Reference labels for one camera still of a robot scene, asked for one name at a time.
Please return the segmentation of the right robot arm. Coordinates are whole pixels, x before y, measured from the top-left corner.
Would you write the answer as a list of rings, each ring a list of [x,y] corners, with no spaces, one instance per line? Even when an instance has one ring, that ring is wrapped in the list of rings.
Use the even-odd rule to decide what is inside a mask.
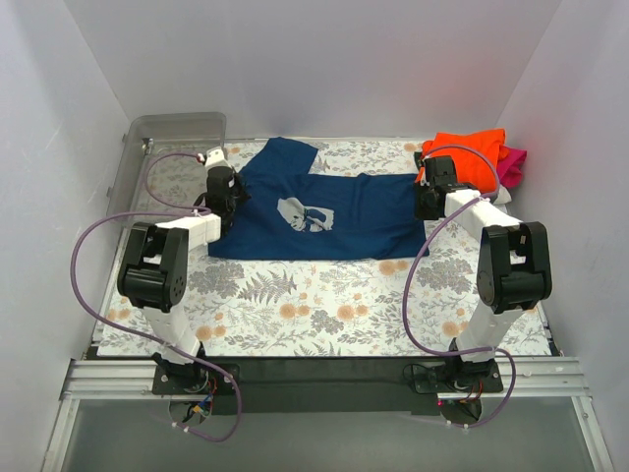
[[[415,216],[451,216],[480,244],[480,301],[468,326],[455,337],[440,365],[417,368],[433,391],[502,390],[495,349],[510,327],[550,295],[551,269],[545,227],[522,222],[494,206],[470,183],[458,179],[453,159],[420,160],[425,176],[415,184]]]

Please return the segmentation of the blue Mickey print t-shirt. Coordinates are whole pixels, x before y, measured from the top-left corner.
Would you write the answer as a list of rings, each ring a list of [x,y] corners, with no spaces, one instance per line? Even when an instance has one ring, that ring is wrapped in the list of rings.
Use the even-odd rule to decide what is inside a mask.
[[[210,256],[239,261],[354,261],[415,256],[426,241],[411,174],[314,174],[317,150],[272,138],[241,170],[250,199]]]

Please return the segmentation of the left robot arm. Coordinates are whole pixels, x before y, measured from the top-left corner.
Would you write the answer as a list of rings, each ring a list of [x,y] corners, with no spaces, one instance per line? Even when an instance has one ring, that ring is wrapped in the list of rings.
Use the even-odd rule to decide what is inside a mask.
[[[209,370],[194,359],[201,344],[182,305],[188,254],[224,237],[233,224],[237,206],[248,198],[234,168],[214,166],[207,171],[205,193],[195,202],[211,214],[158,224],[136,223],[129,235],[117,278],[118,292],[140,310],[153,335],[165,342],[152,359],[169,380],[189,393],[207,386]]]

